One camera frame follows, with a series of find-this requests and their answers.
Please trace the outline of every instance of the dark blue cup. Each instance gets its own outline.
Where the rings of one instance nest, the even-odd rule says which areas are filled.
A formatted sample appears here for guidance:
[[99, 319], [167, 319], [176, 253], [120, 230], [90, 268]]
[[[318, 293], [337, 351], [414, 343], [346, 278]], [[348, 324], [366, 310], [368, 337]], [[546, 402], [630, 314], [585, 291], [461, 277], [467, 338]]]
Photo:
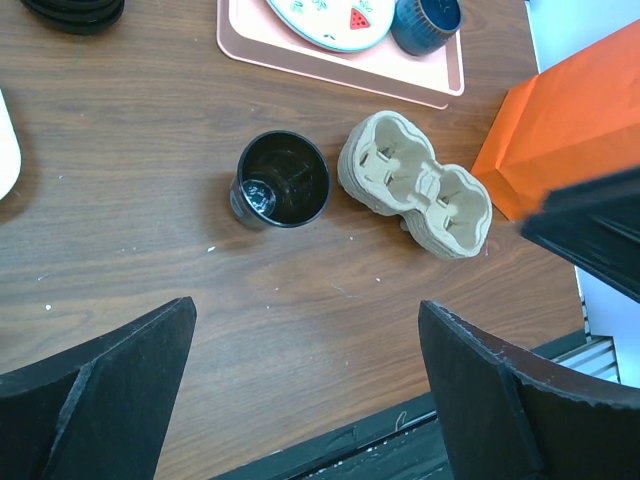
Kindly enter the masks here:
[[398, 0], [391, 33], [405, 52], [427, 55], [447, 43], [460, 25], [457, 0]]

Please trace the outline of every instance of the red watermelon print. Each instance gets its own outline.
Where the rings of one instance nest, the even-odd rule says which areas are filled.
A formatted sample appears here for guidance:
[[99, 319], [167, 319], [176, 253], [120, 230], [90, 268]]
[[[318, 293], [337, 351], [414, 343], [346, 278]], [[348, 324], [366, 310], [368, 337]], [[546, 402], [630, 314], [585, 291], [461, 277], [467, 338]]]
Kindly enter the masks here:
[[351, 8], [351, 30], [360, 30], [361, 28], [369, 28], [371, 24], [367, 17], [364, 16], [357, 8]]

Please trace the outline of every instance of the black plastic cup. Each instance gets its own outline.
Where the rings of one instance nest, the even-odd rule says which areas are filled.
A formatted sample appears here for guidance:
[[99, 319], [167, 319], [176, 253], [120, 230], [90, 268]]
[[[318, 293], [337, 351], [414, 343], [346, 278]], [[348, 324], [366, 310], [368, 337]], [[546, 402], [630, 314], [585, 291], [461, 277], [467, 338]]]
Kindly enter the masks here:
[[229, 201], [247, 227], [293, 228], [322, 213], [330, 186], [320, 150], [297, 133], [278, 130], [263, 133], [244, 149]]

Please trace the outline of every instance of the white plate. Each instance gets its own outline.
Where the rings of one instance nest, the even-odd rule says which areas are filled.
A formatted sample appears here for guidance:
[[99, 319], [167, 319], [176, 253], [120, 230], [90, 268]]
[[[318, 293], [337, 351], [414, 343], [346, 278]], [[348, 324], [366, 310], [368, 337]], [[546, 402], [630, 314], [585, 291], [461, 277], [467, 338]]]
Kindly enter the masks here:
[[20, 174], [20, 147], [0, 90], [0, 199], [13, 188]]
[[298, 35], [335, 52], [359, 52], [384, 38], [395, 0], [267, 0]]

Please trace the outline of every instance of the wood grain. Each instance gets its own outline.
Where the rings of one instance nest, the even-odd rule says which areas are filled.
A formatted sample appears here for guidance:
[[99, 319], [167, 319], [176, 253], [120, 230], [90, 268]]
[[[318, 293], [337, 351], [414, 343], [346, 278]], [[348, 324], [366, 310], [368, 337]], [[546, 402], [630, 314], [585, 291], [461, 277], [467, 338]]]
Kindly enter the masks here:
[[484, 254], [447, 263], [337, 185], [296, 230], [253, 233], [230, 214], [238, 156], [270, 129], [315, 141], [335, 183], [349, 130], [397, 110], [441, 162], [470, 167], [535, 65], [522, 2], [465, 5], [466, 92], [440, 112], [232, 61], [213, 1], [130, 0], [88, 38], [2, 3], [0, 88], [24, 166], [0, 202], [0, 371], [193, 296], [156, 477], [200, 479], [427, 391], [422, 299], [525, 347], [580, 328], [571, 266], [506, 222]]

